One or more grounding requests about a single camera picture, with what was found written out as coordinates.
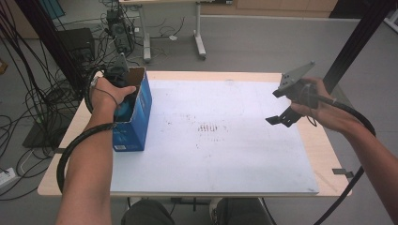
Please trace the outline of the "wooden cabinet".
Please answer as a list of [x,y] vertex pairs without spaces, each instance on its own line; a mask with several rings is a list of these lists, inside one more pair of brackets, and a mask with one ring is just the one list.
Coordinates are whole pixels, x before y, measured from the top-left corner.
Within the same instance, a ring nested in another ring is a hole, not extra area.
[[204,15],[327,18],[338,0],[228,0],[231,4],[203,3]]

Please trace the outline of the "white paper sheet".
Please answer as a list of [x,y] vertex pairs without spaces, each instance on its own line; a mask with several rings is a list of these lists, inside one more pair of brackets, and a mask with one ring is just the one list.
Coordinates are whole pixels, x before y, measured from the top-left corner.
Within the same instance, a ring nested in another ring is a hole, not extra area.
[[112,192],[139,195],[314,195],[296,126],[268,118],[289,104],[274,82],[149,83],[145,149],[116,153]]

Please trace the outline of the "blue cardboard box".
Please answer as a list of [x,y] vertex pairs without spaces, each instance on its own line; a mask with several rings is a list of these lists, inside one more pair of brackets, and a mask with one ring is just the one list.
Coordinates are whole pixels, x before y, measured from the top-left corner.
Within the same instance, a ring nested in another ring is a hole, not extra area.
[[144,67],[131,67],[127,75],[127,82],[127,86],[136,87],[132,94],[124,98],[132,103],[133,112],[129,122],[116,122],[116,127],[113,129],[113,148],[116,152],[143,151],[145,149],[152,106],[151,90]]

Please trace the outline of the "white desk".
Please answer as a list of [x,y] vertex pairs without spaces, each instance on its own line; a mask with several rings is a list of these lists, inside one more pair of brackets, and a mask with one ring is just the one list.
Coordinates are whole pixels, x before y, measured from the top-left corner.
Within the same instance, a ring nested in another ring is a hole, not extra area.
[[195,28],[193,38],[200,58],[207,57],[204,42],[201,36],[201,6],[203,3],[211,3],[215,0],[118,0],[123,6],[134,6],[138,10],[140,30],[143,34],[143,60],[149,63],[151,56],[151,36],[147,31],[147,13],[155,13],[160,18],[193,16]]

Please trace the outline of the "person's right hand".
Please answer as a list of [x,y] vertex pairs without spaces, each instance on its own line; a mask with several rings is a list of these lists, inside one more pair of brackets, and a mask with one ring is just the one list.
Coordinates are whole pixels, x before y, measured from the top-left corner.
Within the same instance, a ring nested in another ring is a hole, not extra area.
[[[304,78],[304,81],[314,84],[318,95],[331,99],[331,95],[327,92],[320,78]],[[351,116],[347,112],[322,102],[318,103],[318,108],[316,110],[296,102],[292,102],[290,107],[294,112],[311,116],[322,126],[336,131],[343,131],[346,122],[351,119]]]

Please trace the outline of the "person's left hand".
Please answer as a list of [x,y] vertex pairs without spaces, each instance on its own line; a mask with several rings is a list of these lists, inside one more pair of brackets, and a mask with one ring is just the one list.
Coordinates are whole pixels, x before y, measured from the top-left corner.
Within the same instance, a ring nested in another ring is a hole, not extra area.
[[93,110],[98,112],[106,109],[113,112],[124,100],[136,90],[135,86],[116,87],[105,78],[99,77],[91,88],[91,103]]

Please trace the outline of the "black box case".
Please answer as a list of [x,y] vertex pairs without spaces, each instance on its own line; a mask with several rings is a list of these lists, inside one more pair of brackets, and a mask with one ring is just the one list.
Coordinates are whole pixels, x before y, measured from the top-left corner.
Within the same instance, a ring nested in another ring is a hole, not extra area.
[[58,31],[57,35],[76,61],[92,62],[94,60],[95,41],[89,28]]

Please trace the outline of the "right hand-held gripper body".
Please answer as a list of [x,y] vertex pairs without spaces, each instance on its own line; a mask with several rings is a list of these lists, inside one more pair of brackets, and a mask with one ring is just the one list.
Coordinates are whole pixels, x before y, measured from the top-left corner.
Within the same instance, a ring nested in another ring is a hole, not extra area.
[[286,96],[288,99],[305,105],[312,109],[317,108],[317,100],[314,97],[317,94],[314,84],[303,80],[303,76],[315,65],[314,61],[308,64],[292,69],[282,74],[279,87],[273,92],[276,98]]

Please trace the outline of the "dark floor plate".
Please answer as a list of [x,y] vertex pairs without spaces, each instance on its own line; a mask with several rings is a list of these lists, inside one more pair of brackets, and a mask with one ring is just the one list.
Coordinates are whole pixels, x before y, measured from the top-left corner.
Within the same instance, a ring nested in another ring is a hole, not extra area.
[[47,118],[43,122],[35,121],[26,138],[23,147],[54,147],[63,140],[71,120],[65,117]]

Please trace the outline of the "person's right leg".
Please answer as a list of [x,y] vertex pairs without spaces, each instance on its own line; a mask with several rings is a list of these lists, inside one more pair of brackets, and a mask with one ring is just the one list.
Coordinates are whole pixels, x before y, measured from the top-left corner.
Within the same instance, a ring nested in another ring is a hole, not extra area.
[[258,198],[216,198],[209,205],[214,225],[273,225],[266,206]]

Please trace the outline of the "black computer tower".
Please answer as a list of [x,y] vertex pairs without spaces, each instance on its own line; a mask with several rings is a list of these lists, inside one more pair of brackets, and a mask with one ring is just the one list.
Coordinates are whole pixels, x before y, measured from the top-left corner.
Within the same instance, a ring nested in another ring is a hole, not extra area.
[[108,9],[106,21],[118,53],[132,53],[133,44],[129,27],[119,9]]

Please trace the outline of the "black metal frame post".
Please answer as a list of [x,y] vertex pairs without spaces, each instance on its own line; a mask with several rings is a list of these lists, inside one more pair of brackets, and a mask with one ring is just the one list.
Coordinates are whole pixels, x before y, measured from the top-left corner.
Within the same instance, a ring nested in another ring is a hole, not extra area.
[[375,0],[360,19],[358,25],[339,52],[329,71],[323,78],[328,93],[331,93],[355,61],[361,50],[384,21],[398,0]]
[[39,0],[14,1],[60,67],[75,93],[81,95],[86,86],[85,78],[73,62],[57,34],[53,21]]

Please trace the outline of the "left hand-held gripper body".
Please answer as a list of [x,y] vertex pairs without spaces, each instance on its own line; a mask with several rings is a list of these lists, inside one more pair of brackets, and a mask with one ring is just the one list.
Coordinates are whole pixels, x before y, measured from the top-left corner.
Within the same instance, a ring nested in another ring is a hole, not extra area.
[[129,68],[125,54],[122,52],[115,62],[104,72],[104,77],[116,87],[126,87],[128,85],[127,75]]

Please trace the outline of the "white power strip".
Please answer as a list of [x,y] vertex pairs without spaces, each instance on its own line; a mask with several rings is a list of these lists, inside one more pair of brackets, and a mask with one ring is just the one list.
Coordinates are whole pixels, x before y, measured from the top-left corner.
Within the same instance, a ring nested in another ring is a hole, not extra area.
[[0,188],[5,187],[17,178],[13,168],[9,168],[0,172]]

